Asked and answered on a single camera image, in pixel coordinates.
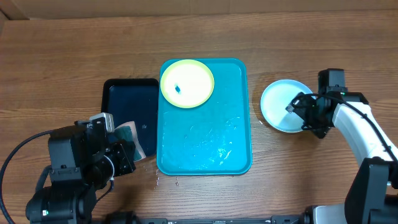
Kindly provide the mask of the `green scouring sponge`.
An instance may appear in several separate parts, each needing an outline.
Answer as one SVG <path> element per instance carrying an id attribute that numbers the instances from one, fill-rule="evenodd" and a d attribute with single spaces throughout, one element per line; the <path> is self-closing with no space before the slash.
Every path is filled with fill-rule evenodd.
<path id="1" fill-rule="evenodd" d="M 146 158 L 146 154 L 139 143 L 136 124 L 134 121 L 129 121 L 119 125 L 115 131 L 114 135 L 118 139 L 126 140 L 128 143 L 133 143 L 135 146 L 134 161 L 140 161 Z"/>

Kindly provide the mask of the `light blue plate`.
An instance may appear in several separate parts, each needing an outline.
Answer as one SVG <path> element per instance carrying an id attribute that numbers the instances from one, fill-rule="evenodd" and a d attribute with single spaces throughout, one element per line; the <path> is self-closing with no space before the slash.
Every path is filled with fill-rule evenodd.
<path id="1" fill-rule="evenodd" d="M 273 128 L 285 133 L 302 131 L 303 119 L 286 110 L 299 93 L 309 94 L 312 90 L 301 82 L 288 79 L 277 80 L 263 91 L 261 113 Z"/>

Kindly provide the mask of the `yellow-green plate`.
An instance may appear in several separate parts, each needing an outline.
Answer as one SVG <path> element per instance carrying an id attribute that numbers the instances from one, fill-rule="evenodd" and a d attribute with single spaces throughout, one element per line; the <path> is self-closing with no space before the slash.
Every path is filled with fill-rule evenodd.
<path id="1" fill-rule="evenodd" d="M 202 62 L 183 59 L 169 65 L 160 78 L 163 97 L 179 108 L 195 108 L 206 102 L 213 93 L 215 79 Z"/>

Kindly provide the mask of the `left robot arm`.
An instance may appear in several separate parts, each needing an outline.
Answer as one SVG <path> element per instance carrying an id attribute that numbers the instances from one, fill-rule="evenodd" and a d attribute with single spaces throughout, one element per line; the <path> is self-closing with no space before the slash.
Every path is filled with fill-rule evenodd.
<path id="1" fill-rule="evenodd" d="M 96 191 L 114 177 L 134 171 L 134 143 L 110 141 L 112 120 L 76 121 L 54 130 L 48 140 L 51 165 L 43 171 L 25 215 L 31 223 L 90 223 Z"/>

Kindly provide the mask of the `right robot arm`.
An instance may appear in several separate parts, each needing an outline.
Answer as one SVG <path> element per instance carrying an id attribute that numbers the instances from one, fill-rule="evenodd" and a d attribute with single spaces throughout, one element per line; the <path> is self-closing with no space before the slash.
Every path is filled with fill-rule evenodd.
<path id="1" fill-rule="evenodd" d="M 345 72 L 329 68 L 318 74 L 317 93 L 298 93 L 287 105 L 303 119 L 303 130 L 324 138 L 336 128 L 349 144 L 359 170 L 344 203 L 313 206 L 306 223 L 397 223 L 397 147 L 375 120 L 368 100 L 350 92 Z"/>

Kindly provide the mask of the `black plastic tray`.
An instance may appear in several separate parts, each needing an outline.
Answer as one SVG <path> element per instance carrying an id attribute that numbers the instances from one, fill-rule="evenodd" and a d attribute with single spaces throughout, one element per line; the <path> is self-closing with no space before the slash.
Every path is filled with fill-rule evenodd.
<path id="1" fill-rule="evenodd" d="M 110 113 L 114 126 L 133 121 L 144 154 L 157 149 L 159 82 L 154 78 L 109 79 L 103 87 L 101 110 Z"/>

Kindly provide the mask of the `teal plastic tray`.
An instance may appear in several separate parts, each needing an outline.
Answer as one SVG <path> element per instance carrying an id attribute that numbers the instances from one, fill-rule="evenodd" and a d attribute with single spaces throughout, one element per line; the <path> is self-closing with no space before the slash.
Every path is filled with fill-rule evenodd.
<path id="1" fill-rule="evenodd" d="M 248 78 L 237 58 L 202 58 L 212 95 L 195 108 L 158 100 L 157 166 L 167 175 L 241 175 L 252 164 Z"/>

